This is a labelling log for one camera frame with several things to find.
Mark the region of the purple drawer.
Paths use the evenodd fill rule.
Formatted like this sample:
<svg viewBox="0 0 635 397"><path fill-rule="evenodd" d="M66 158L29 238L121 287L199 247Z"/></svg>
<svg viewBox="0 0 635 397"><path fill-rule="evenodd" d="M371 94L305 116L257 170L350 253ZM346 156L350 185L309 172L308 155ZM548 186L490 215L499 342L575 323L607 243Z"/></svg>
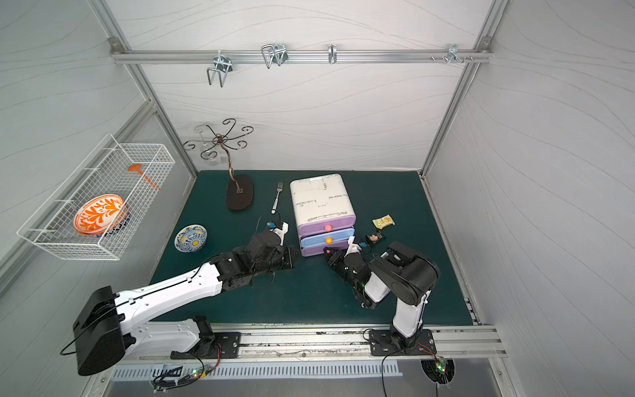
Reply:
<svg viewBox="0 0 635 397"><path fill-rule="evenodd" d="M320 246L313 246L310 248L301 248L300 253L304 257L323 255L326 250L346 250L348 248L348 242L335 242L332 244L323 244Z"/></svg>
<svg viewBox="0 0 635 397"><path fill-rule="evenodd" d="M335 232L347 228L353 228L356 221L357 217L355 215L347 215L337 218L319 220L311 223L304 223L298 226L298 235L301 238L305 238L314 235Z"/></svg>

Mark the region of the black cookie packet one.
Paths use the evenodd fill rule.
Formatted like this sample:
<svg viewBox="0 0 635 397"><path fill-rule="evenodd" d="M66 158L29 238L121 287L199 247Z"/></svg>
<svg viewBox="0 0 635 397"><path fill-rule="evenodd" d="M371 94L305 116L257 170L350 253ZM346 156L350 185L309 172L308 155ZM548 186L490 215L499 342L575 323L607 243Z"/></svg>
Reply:
<svg viewBox="0 0 635 397"><path fill-rule="evenodd" d="M375 246L383 240L385 240L385 235L381 231L376 231L366 236L366 241L371 246Z"/></svg>

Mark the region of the blue drawer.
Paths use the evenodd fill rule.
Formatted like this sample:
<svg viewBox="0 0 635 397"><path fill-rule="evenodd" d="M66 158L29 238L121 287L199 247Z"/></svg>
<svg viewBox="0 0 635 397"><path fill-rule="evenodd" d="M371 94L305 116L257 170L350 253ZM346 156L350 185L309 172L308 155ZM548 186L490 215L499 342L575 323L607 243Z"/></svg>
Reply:
<svg viewBox="0 0 635 397"><path fill-rule="evenodd" d="M305 237L300 241L300 246L303 249L309 249L316 246L327 246L341 242L346 243L348 239L353 236L355 236L355 229L346 228Z"/></svg>

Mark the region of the gold cookie packet two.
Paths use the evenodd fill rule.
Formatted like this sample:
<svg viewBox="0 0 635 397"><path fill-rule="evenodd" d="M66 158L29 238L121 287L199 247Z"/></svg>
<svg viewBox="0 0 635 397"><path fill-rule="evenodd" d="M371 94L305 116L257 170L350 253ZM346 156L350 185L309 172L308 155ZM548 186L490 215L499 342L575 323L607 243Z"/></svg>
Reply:
<svg viewBox="0 0 635 397"><path fill-rule="evenodd" d="M394 226L395 220L393 220L393 218L389 214L387 214L381 218L373 219L372 223L377 230L383 230L384 228L387 228L389 226Z"/></svg>

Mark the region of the white drawer cabinet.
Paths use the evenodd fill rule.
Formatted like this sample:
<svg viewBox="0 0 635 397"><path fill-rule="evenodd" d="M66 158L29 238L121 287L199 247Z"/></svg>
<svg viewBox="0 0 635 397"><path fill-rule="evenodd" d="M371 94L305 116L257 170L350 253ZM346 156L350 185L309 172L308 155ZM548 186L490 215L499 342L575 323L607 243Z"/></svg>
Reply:
<svg viewBox="0 0 635 397"><path fill-rule="evenodd" d="M294 180L289 185L296 225L350 228L357 221L340 174Z"/></svg>

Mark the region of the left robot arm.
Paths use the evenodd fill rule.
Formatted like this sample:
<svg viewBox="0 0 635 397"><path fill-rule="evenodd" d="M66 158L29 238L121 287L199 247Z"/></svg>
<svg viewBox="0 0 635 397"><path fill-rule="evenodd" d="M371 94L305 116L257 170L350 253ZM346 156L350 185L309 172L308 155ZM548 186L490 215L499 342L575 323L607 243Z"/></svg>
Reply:
<svg viewBox="0 0 635 397"><path fill-rule="evenodd" d="M192 271L138 289L94 291L72 325L73 356L81 376L96 375L142 346L141 328L200 299L249 285L256 276L294 268L299 250L284 244L279 229L257 233L246 246L210 257Z"/></svg>

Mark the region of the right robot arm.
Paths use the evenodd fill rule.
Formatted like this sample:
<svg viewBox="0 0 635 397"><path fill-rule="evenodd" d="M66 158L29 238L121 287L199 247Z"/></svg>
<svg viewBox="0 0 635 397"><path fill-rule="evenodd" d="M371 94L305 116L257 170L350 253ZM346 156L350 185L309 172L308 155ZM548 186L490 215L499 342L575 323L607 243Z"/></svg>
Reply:
<svg viewBox="0 0 635 397"><path fill-rule="evenodd" d="M361 246L326 247L327 265L353 290L367 309L375 308L389 294L397 299L391 324L391 337L412 342L423 326L428 298L440 277L440 269L424 255L400 242L388 245L385 252L367 261Z"/></svg>

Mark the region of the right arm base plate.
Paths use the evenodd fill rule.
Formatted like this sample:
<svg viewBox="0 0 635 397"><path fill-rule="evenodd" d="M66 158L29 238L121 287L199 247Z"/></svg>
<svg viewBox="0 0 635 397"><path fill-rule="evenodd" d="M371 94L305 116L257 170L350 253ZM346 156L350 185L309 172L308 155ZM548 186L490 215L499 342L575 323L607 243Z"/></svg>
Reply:
<svg viewBox="0 0 635 397"><path fill-rule="evenodd" d="M437 355L430 329L419 329L411 337L404 337L395 330L366 329L362 337L368 342L370 354L374 357Z"/></svg>

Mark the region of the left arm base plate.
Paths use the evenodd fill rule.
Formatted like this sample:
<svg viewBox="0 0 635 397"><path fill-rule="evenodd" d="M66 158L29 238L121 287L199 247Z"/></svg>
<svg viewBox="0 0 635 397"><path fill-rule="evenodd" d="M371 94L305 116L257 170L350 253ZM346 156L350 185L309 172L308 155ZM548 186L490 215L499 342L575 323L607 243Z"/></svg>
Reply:
<svg viewBox="0 0 635 397"><path fill-rule="evenodd" d="M240 342L240 332L204 332L193 347L185 352L173 351L170 359L235 359Z"/></svg>

